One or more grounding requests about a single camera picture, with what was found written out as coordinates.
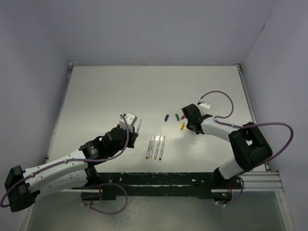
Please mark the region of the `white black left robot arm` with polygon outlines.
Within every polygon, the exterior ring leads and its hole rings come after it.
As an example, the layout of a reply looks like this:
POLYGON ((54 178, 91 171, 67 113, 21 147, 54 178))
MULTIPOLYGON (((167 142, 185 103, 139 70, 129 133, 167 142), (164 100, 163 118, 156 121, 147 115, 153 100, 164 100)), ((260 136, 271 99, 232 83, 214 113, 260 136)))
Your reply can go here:
POLYGON ((0 206, 18 212, 48 194, 66 189, 97 187, 102 180, 96 165, 115 159, 126 148, 134 148, 138 136, 133 126, 117 125, 65 157, 37 167, 11 168, 4 183, 6 193, 0 200, 0 206))

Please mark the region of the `magenta whiteboard marker pen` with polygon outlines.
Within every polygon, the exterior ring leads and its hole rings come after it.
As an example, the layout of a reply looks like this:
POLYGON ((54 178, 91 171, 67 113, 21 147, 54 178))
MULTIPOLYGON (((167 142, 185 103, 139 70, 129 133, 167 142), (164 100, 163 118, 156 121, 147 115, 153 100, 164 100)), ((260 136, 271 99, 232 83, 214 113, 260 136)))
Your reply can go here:
POLYGON ((147 152, 146 152, 146 159, 149 158, 149 152, 151 150, 152 142, 153 142, 153 135, 151 135, 149 143, 148 143, 148 148, 147 148, 147 152))

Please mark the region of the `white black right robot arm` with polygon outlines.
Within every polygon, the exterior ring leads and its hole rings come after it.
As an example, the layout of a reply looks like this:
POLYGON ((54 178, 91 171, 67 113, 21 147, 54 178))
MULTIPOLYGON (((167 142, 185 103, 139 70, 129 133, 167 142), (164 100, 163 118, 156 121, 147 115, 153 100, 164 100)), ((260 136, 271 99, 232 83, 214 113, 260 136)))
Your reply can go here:
POLYGON ((242 127, 219 124, 212 115, 202 114, 195 104, 182 108, 186 128, 197 135, 211 135, 230 143, 233 158, 216 168, 213 180, 217 187, 226 188, 231 179, 250 171, 272 157, 272 149, 259 128, 252 122, 242 127))

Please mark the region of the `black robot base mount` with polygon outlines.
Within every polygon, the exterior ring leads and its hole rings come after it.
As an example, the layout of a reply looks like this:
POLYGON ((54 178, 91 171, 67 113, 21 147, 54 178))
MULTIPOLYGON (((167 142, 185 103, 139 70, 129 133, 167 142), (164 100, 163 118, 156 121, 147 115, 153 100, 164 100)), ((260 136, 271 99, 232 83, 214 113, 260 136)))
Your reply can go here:
POLYGON ((231 190, 242 188, 240 177, 218 180, 213 173, 99 173, 85 186, 73 189, 100 190, 103 200, 117 196, 197 197, 230 200, 231 190))

